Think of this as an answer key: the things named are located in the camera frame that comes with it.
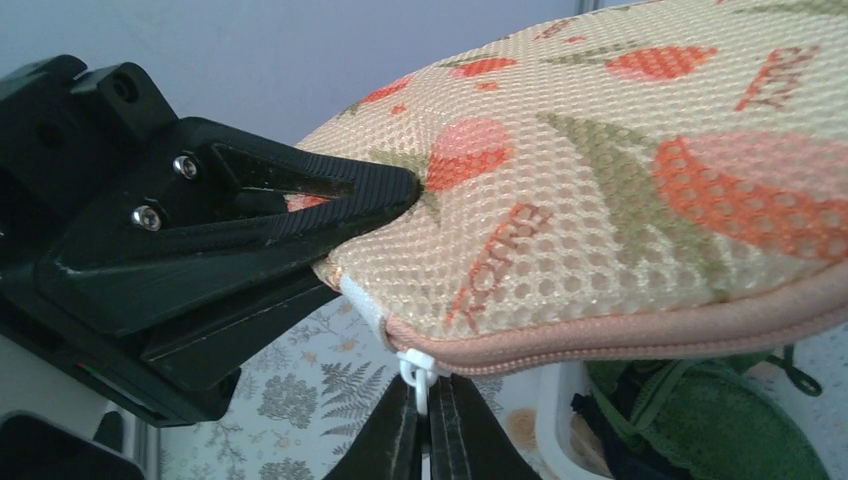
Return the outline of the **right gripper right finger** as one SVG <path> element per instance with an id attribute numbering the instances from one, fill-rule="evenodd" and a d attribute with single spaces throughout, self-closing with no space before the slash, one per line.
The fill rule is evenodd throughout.
<path id="1" fill-rule="evenodd" d="M 125 336 L 302 273 L 420 195 L 402 167 L 306 152 L 201 118 L 158 134 L 38 263 L 38 291 Z"/>

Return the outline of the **white zipper pull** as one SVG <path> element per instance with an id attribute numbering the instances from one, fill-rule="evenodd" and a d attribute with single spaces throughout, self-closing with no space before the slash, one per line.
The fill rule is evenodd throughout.
<path id="1" fill-rule="evenodd" d="M 414 348 L 399 351 L 396 356 L 402 380 L 414 391 L 416 411 L 419 416 L 426 417 L 429 390 L 444 376 L 443 370 L 432 356 Z"/>

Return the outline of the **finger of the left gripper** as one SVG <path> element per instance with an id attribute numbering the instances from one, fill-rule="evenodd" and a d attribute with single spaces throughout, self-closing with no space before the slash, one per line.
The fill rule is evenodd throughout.
<path id="1" fill-rule="evenodd" d="M 420 480 L 423 419 L 415 389 L 397 375 L 325 480 Z"/>
<path id="2" fill-rule="evenodd" d="M 437 480 L 538 480 L 475 384 L 441 377 L 430 388 L 429 472 Z"/>

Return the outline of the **peach floral mesh laundry bag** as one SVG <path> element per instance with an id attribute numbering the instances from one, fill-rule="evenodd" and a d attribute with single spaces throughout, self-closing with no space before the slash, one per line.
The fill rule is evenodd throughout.
<path id="1" fill-rule="evenodd" d="M 306 136 L 420 200 L 315 265 L 486 375 L 771 350 L 847 319 L 847 5 L 650 1 L 422 68 Z"/>

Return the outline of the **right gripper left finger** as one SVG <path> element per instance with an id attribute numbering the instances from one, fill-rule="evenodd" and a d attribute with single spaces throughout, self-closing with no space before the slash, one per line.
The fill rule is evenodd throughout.
<path id="1" fill-rule="evenodd" d="M 141 359 L 181 390 L 208 390 L 337 297 L 311 270 L 296 272 L 161 324 Z"/>

